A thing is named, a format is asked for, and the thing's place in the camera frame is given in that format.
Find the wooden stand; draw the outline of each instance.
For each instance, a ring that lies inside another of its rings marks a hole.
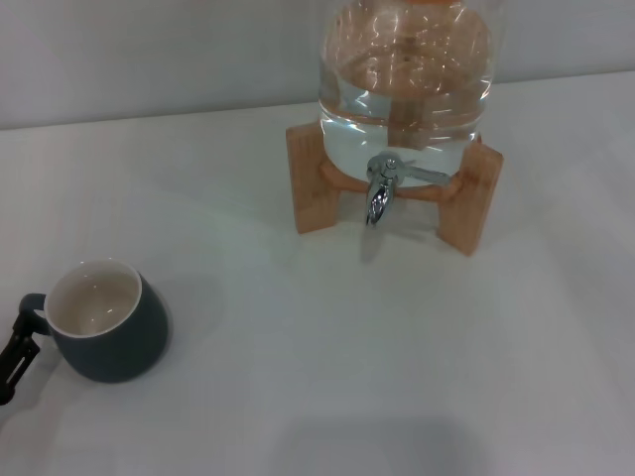
[[[347,176],[330,161],[318,122],[287,129],[287,150],[298,233],[334,226],[341,191],[366,193],[367,182]],[[470,256],[478,247],[502,165],[501,154],[473,143],[449,186],[398,188],[396,195],[438,203],[439,237]]]

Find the mug rim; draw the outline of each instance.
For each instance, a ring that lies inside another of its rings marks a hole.
[[[137,282],[137,297],[135,299],[135,303],[130,308],[130,311],[126,314],[126,316],[123,319],[121,319],[119,322],[117,322],[113,326],[108,327],[107,329],[102,330],[100,332],[95,332],[94,334],[73,334],[73,333],[70,333],[68,331],[60,329],[53,322],[53,320],[50,319],[50,315],[51,314],[49,313],[49,303],[50,303],[51,296],[54,296],[56,294],[56,292],[59,291],[59,287],[62,285],[62,282],[66,278],[71,276],[73,273],[76,273],[77,271],[81,270],[82,268],[95,266],[95,265],[96,266],[105,265],[105,264],[115,264],[117,266],[121,266],[121,267],[125,268],[127,271],[129,271],[131,273],[131,275],[135,278],[135,281]],[[139,272],[137,270],[135,270],[128,263],[125,263],[125,262],[119,261],[119,260],[114,260],[112,258],[108,258],[108,259],[105,259],[105,260],[82,261],[82,262],[79,263],[78,266],[76,266],[76,267],[68,270],[67,272],[65,272],[56,281],[56,283],[53,285],[53,288],[47,294],[47,296],[45,298],[45,301],[44,301],[44,316],[45,316],[45,319],[47,320],[47,323],[51,327],[51,329],[54,330],[56,333],[58,333],[60,335],[63,335],[64,337],[69,337],[69,338],[72,338],[72,339],[91,339],[93,337],[98,337],[100,335],[104,335],[104,334],[107,334],[109,332],[112,332],[114,329],[116,329],[121,324],[123,324],[126,320],[128,320],[130,318],[130,316],[133,314],[133,312],[137,309],[137,306],[139,305],[139,301],[141,300],[142,290],[143,290],[143,284],[141,282],[141,275],[139,274]]]

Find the white table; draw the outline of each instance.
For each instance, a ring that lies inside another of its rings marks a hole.
[[[0,345],[82,259],[136,266],[174,337],[142,378],[50,340],[0,408],[2,476],[635,471],[635,73],[499,85],[506,164],[466,259],[363,197],[298,236],[285,128],[313,104],[0,133]]]

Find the white wall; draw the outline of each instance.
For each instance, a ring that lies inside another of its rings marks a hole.
[[[0,128],[316,98],[325,0],[0,0]],[[499,80],[635,69],[635,0],[510,0]]]

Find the mug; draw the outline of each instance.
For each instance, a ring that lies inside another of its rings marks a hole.
[[[77,373],[104,383],[142,374],[168,341],[168,317],[156,293],[134,268],[115,260],[81,263],[48,296],[24,296],[19,311],[0,354],[0,405],[11,401],[40,352],[33,333],[51,335]]]

